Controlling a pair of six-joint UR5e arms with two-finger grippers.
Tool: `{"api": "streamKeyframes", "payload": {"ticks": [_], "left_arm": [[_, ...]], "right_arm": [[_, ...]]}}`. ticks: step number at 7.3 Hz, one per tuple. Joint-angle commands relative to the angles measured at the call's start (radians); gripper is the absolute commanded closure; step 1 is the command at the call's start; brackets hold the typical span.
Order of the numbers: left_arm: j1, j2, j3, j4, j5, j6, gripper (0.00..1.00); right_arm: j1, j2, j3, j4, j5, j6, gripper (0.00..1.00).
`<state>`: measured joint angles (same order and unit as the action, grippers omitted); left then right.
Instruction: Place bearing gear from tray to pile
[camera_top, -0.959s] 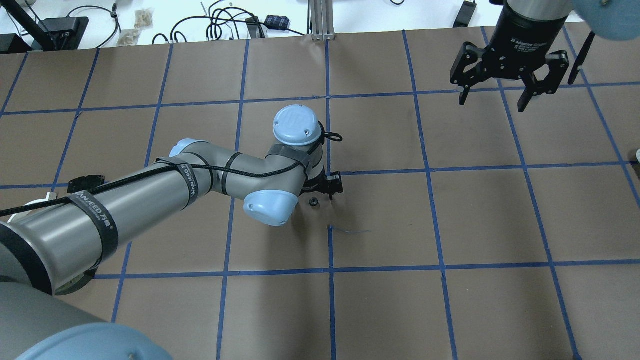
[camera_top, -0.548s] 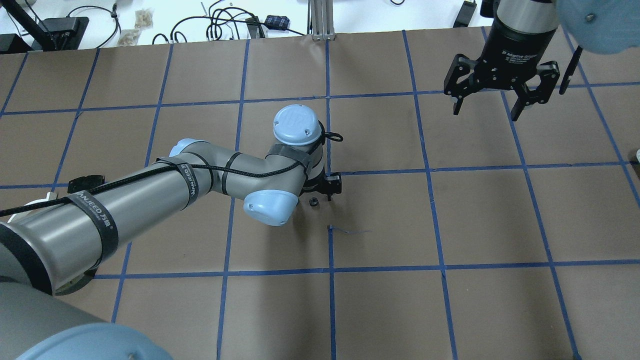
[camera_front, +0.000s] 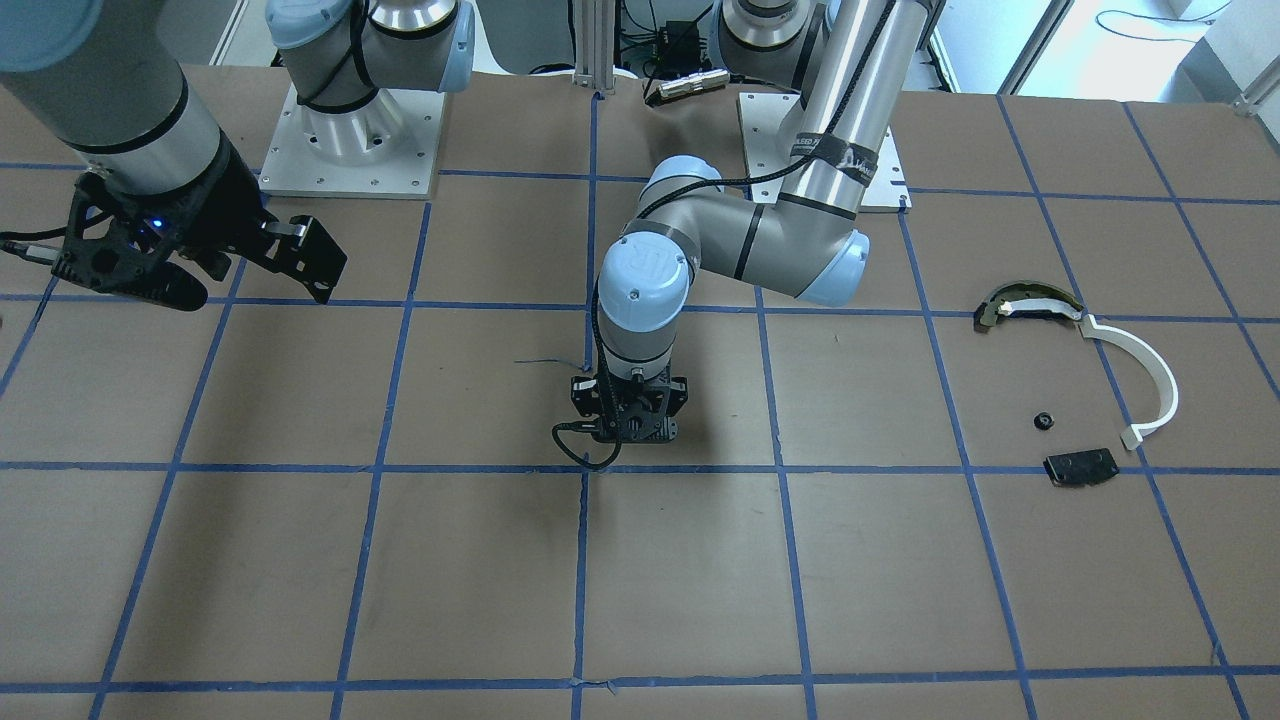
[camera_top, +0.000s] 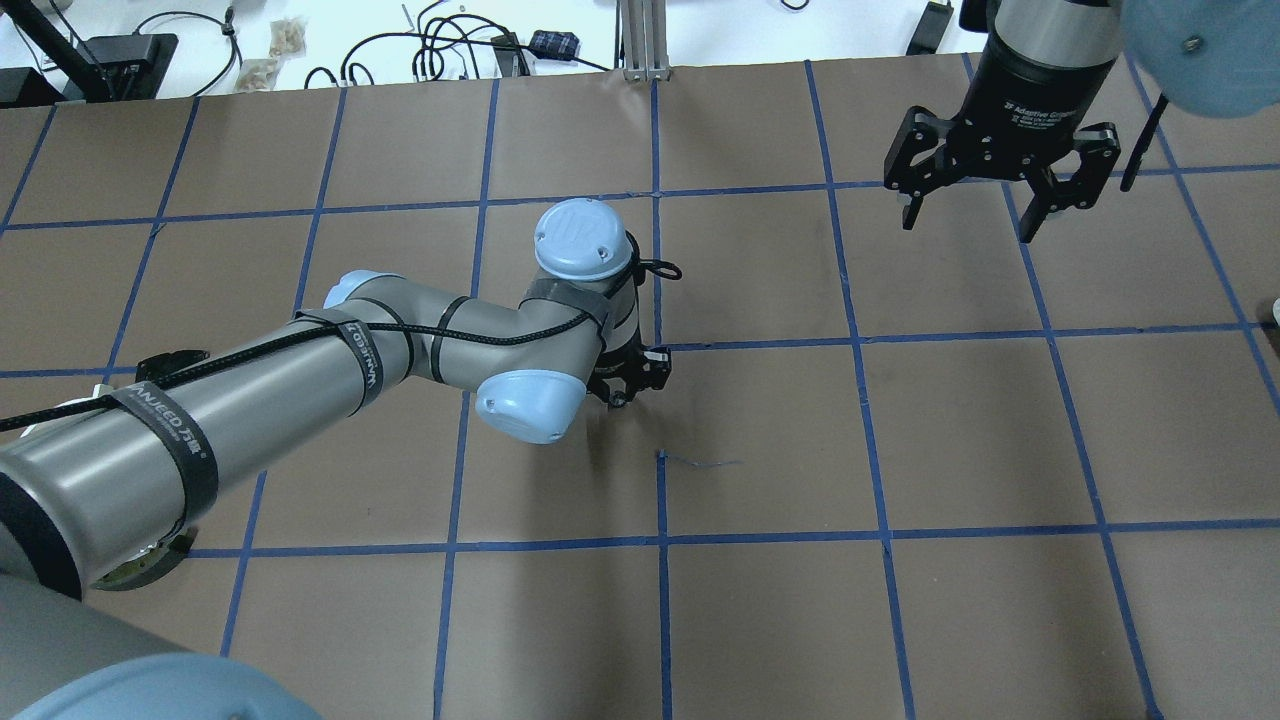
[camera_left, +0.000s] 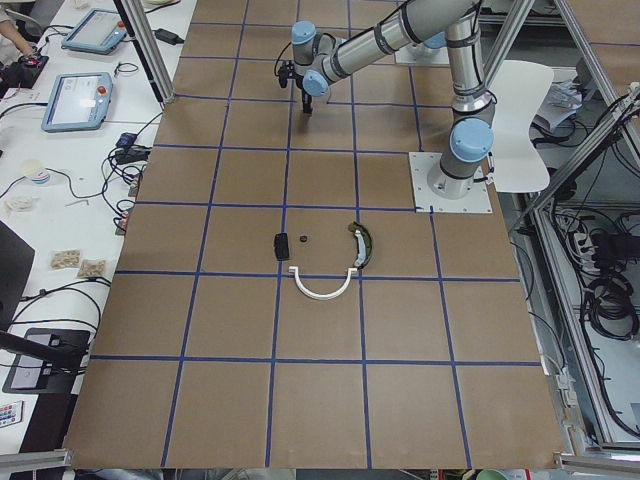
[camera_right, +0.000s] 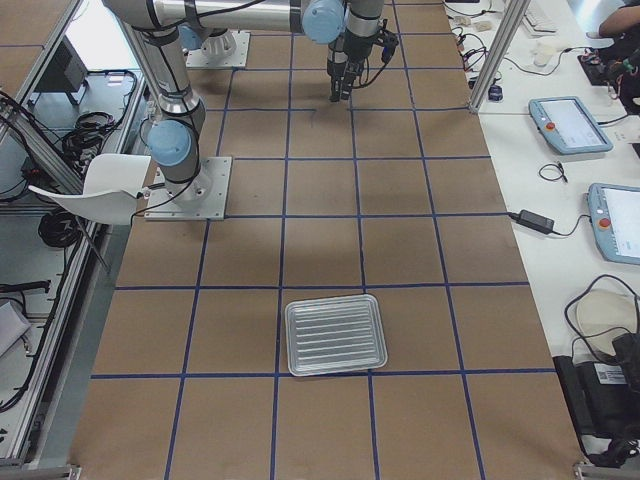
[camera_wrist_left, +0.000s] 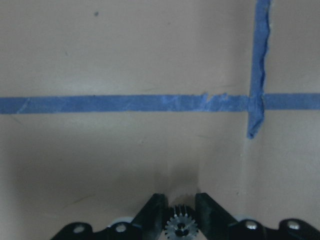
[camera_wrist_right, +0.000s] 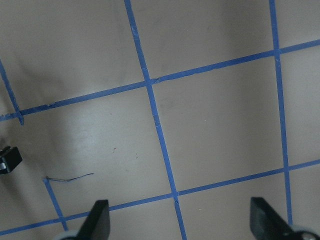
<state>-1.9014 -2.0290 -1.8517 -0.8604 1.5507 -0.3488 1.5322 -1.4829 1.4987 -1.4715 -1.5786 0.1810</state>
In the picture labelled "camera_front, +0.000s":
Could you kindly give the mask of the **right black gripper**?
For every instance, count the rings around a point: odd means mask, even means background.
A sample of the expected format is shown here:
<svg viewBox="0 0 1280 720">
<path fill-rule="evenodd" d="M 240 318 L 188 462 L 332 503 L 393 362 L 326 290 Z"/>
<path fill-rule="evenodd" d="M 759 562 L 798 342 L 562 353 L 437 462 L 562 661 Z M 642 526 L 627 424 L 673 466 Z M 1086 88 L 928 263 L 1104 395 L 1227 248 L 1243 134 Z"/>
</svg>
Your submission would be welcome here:
<svg viewBox="0 0 1280 720">
<path fill-rule="evenodd" d="M 298 281 L 326 304 L 347 256 L 320 220 L 278 220 L 262 205 L 259 183 L 227 137 L 210 167 L 188 184 L 160 195 L 128 195 L 99 172 L 76 182 L 68 227 L 51 273 L 99 293 L 131 296 L 163 307 L 193 311 L 206 287 L 170 263 L 178 252 L 215 281 L 239 255 Z"/>
</svg>

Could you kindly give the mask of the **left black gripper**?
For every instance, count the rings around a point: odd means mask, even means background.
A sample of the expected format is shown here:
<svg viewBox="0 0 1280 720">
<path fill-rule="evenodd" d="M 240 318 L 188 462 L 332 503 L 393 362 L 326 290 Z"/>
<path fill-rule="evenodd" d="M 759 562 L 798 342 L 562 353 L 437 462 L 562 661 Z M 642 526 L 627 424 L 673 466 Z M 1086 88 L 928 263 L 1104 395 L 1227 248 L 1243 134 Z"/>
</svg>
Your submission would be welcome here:
<svg viewBox="0 0 1280 720">
<path fill-rule="evenodd" d="M 675 415 L 689 398 L 687 379 L 662 372 L 648 380 L 623 380 L 608 372 L 576 375 L 571 401 L 580 425 L 602 443 L 668 443 L 678 436 Z"/>
</svg>

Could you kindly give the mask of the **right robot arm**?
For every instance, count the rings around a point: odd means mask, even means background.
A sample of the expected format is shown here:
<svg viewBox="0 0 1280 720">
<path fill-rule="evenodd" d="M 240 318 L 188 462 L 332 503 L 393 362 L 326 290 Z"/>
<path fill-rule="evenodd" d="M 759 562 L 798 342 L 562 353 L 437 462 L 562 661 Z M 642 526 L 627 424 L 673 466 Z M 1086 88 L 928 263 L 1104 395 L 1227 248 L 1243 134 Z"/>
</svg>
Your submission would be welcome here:
<svg viewBox="0 0 1280 720">
<path fill-rule="evenodd" d="M 236 258 L 326 304 L 346 252 L 297 193 L 424 193 L 429 114 L 412 96 L 457 94 L 475 67 L 471 1 L 269 1 L 291 79 L 261 169 L 242 156 L 154 26 L 155 1 L 5 1 L 3 87 L 84 164 L 65 222 L 8 231 L 3 251 L 95 293 L 195 311 Z"/>
</svg>

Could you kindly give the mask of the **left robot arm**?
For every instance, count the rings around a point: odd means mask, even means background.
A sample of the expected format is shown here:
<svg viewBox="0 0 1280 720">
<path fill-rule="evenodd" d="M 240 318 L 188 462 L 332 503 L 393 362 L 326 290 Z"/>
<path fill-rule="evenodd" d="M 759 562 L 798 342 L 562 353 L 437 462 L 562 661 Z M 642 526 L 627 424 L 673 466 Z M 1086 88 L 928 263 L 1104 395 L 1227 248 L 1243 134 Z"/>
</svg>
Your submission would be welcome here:
<svg viewBox="0 0 1280 720">
<path fill-rule="evenodd" d="M 780 169 L 724 179 L 691 155 L 663 160 L 608 247 L 591 302 L 596 368 L 576 377 L 567 430 L 602 443 L 675 436 L 687 400 L 671 359 L 695 281 L 714 274 L 827 307 L 847 304 L 870 242 L 863 199 L 934 1 L 718 1 L 718 63 L 797 95 Z"/>
</svg>

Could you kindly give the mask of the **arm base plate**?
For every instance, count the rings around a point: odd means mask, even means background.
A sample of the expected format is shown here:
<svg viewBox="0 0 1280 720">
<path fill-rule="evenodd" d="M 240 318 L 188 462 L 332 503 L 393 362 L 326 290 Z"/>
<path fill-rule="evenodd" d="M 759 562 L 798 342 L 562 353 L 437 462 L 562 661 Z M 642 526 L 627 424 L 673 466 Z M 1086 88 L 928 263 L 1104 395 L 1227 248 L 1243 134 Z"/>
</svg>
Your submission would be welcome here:
<svg viewBox="0 0 1280 720">
<path fill-rule="evenodd" d="M 259 176 L 273 197 L 426 200 L 447 94 L 380 90 L 364 108 L 325 114 L 289 88 Z"/>
<path fill-rule="evenodd" d="M 790 137 L 803 117 L 796 94 L 739 94 L 739 119 L 742 128 L 745 165 L 750 177 L 763 177 L 783 169 L 790 163 Z M 867 213 L 896 213 L 913 205 L 908 179 L 888 128 L 878 152 L 878 167 L 870 186 L 863 195 L 860 210 Z"/>
</svg>

